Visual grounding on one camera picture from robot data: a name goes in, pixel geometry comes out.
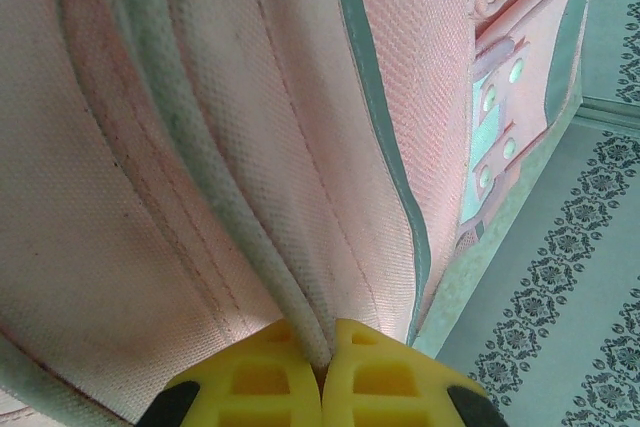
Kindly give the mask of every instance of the snap button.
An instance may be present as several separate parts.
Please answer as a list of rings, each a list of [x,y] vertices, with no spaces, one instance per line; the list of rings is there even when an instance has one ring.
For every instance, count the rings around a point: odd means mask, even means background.
[[[483,189],[486,188],[487,185],[489,185],[490,181],[491,181],[491,170],[489,169],[488,165],[485,165],[480,171],[480,187],[482,187]]]
[[[485,112],[489,112],[493,108],[493,104],[496,101],[496,88],[495,86],[490,86],[487,89],[487,94],[484,97],[484,103],[482,104],[482,109]]]
[[[502,155],[505,159],[509,160],[513,157],[513,154],[516,152],[516,141],[513,139],[509,139],[504,143],[504,149],[502,150]]]
[[[524,60],[518,59],[515,64],[511,68],[511,73],[509,74],[509,82],[515,84],[522,75],[522,69],[524,69]]]

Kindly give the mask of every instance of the patterned floor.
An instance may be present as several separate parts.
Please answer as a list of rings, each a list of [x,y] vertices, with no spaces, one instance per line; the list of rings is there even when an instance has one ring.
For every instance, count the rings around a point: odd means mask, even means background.
[[[640,141],[571,125],[438,359],[511,427],[640,426]]]

